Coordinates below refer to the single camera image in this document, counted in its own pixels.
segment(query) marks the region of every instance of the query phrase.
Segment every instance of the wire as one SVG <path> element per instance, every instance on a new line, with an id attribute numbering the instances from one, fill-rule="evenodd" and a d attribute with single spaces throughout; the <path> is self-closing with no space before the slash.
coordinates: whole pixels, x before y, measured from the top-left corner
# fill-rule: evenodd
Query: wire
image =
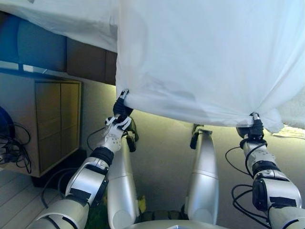
<path id="1" fill-rule="evenodd" d="M 267 144 L 266 142 L 259 144 L 257 147 L 253 148 L 253 149 L 247 154 L 247 156 L 246 156 L 246 159 L 245 159 L 245 161 L 244 161 L 244 165 L 245 165 L 245 167 L 246 167 L 246 169 L 247 169 L 247 172 L 248 172 L 248 174 L 250 175 L 251 178 L 254 178 L 254 175 L 252 175 L 252 174 L 250 173 L 250 170 L 249 170 L 249 167 L 248 167 L 248 159 L 249 159 L 249 156 L 250 156 L 251 153 L 253 153 L 255 150 L 257 150 L 258 148 L 260 148 L 260 147 L 262 147 L 262 146 L 265 146 L 266 144 Z"/>
<path id="2" fill-rule="evenodd" d="M 58 191 L 58 193 L 59 193 L 59 195 L 60 195 L 60 197 L 61 197 L 62 199 L 64 199 L 65 196 L 64 196 L 64 195 L 62 194 L 62 192 L 61 192 L 61 180 L 62 180 L 66 175 L 68 175 L 69 173 L 72 173 L 72 172 L 74 173 L 74 171 L 68 171 L 68 172 L 62 174 L 61 177 L 60 177 L 59 180 L 58 180 L 58 183 L 57 183 L 57 191 Z"/>
<path id="3" fill-rule="evenodd" d="M 246 174 L 246 175 L 249 176 L 248 173 L 246 173 L 246 172 L 240 170 L 239 168 L 235 167 L 235 166 L 229 161 L 229 159 L 228 159 L 228 153 L 231 152 L 232 150 L 238 149 L 238 148 L 240 148 L 240 146 L 233 147 L 233 148 L 229 149 L 229 150 L 225 153 L 225 159 L 226 159 L 226 161 L 230 164 L 230 166 L 232 166 L 233 168 L 235 168 L 235 169 L 238 170 L 239 172 L 241 172 L 241 173 Z"/>
<path id="4" fill-rule="evenodd" d="M 92 149 L 92 148 L 90 147 L 90 145 L 89 145 L 89 138 L 90 138 L 92 135 L 96 134 L 97 132 L 99 132 L 99 131 L 101 131 L 101 130 L 103 130 L 103 129 L 105 129 L 105 127 L 103 127 L 103 128 L 101 128 L 101 129 L 98 129 L 98 130 L 94 131 L 93 133 L 89 134 L 89 136 L 87 137 L 87 146 L 88 146 L 88 148 L 89 148 L 91 151 L 93 151 L 93 149 Z"/>
<path id="5" fill-rule="evenodd" d="M 42 192 L 41 192 L 41 194 L 40 194 L 41 201 L 42 201 L 42 203 L 43 203 L 43 205 L 44 205 L 45 208 L 49 208 L 48 204 L 46 203 L 46 201 L 45 201 L 45 199 L 44 199 L 44 192 L 45 192 L 45 190 L 46 190 L 48 184 L 51 182 L 51 180 L 52 180 L 57 174 L 59 174 L 59 173 L 61 173 L 61 172 L 63 172 L 63 171 L 68 171 L 68 170 L 73 170 L 73 169 L 76 170 L 76 169 L 78 169 L 78 168 L 64 168 L 64 169 L 61 169 L 61 170 L 57 171 L 56 173 L 54 173 L 54 174 L 49 178 L 49 180 L 47 181 L 47 183 L 46 183 L 45 186 L 43 187 L 43 190 L 42 190 Z"/>
<path id="6" fill-rule="evenodd" d="M 26 170 L 29 174 L 32 173 L 31 160 L 30 160 L 27 150 L 24 147 L 26 144 L 23 144 L 14 138 L 3 136 L 3 135 L 0 135 L 0 139 L 8 140 L 8 142 L 6 143 L 6 145 L 4 147 L 4 148 L 6 148 L 6 153 L 4 153 L 2 155 L 11 154 L 13 156 L 13 159 L 11 159 L 9 161 L 5 160 L 5 162 L 1 163 L 1 165 L 6 164 L 8 162 L 15 162 L 17 167 L 26 168 Z"/>
<path id="7" fill-rule="evenodd" d="M 23 143 L 23 145 L 27 145 L 28 143 L 30 143 L 30 141 L 31 141 L 31 135 L 30 135 L 30 133 L 29 133 L 29 131 L 23 126 L 23 125 L 21 125 L 21 124 L 19 124 L 19 123 L 14 123 L 13 124 L 14 126 L 17 126 L 17 127 L 19 127 L 19 128 L 21 128 L 21 129 L 23 129 L 26 133 L 27 133 L 27 135 L 28 135 L 28 141 L 26 142 L 26 143 Z"/>
<path id="8" fill-rule="evenodd" d="M 251 185 L 241 184 L 241 185 L 236 185 L 236 186 L 234 186 L 234 187 L 232 188 L 232 190 L 231 190 L 231 196 L 232 196 L 232 198 L 233 198 L 233 206 L 234 206 L 237 210 L 239 210 L 240 212 L 242 212 L 243 214 L 245 214 L 246 216 L 248 216 L 249 218 L 251 218 L 252 220 L 254 220 L 255 222 L 261 224 L 262 226 L 264 226 L 264 227 L 266 227 L 266 228 L 268 228 L 268 229 L 271 229 L 270 226 L 268 226 L 267 224 L 261 222 L 260 220 L 258 220 L 258 219 L 255 218 L 254 216 L 260 217 L 260 218 L 265 219 L 265 220 L 268 220 L 266 217 L 261 216 L 261 215 L 258 215 L 258 214 L 255 214 L 255 213 L 253 213 L 253 212 L 250 212 L 250 211 L 246 210 L 245 208 L 243 208 L 243 207 L 237 202 L 237 200 L 238 200 L 239 198 L 243 197 L 243 196 L 244 196 L 245 194 L 247 194 L 247 193 L 252 192 L 252 189 L 250 189 L 250 190 L 247 190 L 247 191 L 243 192 L 242 194 L 238 195 L 237 197 L 235 197 L 234 191 L 235 191 L 235 189 L 238 188 L 238 187 L 252 187 L 252 186 L 251 186 Z"/>

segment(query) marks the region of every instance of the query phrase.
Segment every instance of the black joint band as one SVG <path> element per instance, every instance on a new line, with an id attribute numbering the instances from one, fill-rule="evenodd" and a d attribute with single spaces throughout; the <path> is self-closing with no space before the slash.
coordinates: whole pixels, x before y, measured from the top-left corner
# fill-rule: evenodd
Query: black joint band
<path id="1" fill-rule="evenodd" d="M 103 160 L 108 164 L 108 166 L 110 166 L 112 164 L 114 154 L 106 147 L 98 147 L 91 153 L 90 157 L 95 157 L 100 160 Z"/>
<path id="2" fill-rule="evenodd" d="M 276 166 L 276 164 L 274 164 L 271 161 L 258 161 L 254 165 L 252 165 L 252 171 L 254 175 L 260 171 L 268 170 L 268 169 L 280 171 L 280 169 Z"/>

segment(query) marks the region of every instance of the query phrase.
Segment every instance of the wooden floor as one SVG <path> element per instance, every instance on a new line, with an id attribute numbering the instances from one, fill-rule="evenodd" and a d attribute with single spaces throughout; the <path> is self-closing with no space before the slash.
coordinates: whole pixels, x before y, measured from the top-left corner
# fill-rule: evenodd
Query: wooden floor
<path id="1" fill-rule="evenodd" d="M 33 186 L 30 176 L 0 170 L 0 229 L 27 228 L 44 210 L 41 190 Z M 59 198 L 56 190 L 46 190 L 47 203 Z"/>

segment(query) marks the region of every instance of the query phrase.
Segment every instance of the robot forearm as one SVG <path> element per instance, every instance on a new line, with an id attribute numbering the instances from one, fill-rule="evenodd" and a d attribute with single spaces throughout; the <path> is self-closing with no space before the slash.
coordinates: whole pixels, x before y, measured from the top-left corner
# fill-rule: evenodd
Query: robot forearm
<path id="1" fill-rule="evenodd" d="M 114 154 L 121 148 L 124 130 L 130 124 L 128 116 L 117 115 L 106 120 L 101 141 L 70 179 L 65 199 L 46 209 L 30 229 L 83 229 L 89 207 L 96 206 L 102 199 L 108 184 L 106 175 Z"/>
<path id="2" fill-rule="evenodd" d="M 267 215 L 273 229 L 303 229 L 305 210 L 301 209 L 300 192 L 281 172 L 275 156 L 268 152 L 257 115 L 254 115 L 255 122 L 256 127 L 248 131 L 241 141 L 246 156 L 245 166 L 254 179 L 253 205 Z"/>

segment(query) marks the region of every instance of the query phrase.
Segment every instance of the yellow object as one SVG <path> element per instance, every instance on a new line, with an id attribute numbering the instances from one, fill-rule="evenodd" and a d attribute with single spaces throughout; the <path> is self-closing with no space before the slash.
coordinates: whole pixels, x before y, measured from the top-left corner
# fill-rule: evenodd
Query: yellow object
<path id="1" fill-rule="evenodd" d="M 146 210 L 146 200 L 144 195 L 138 199 L 138 205 L 141 212 L 144 212 Z"/>

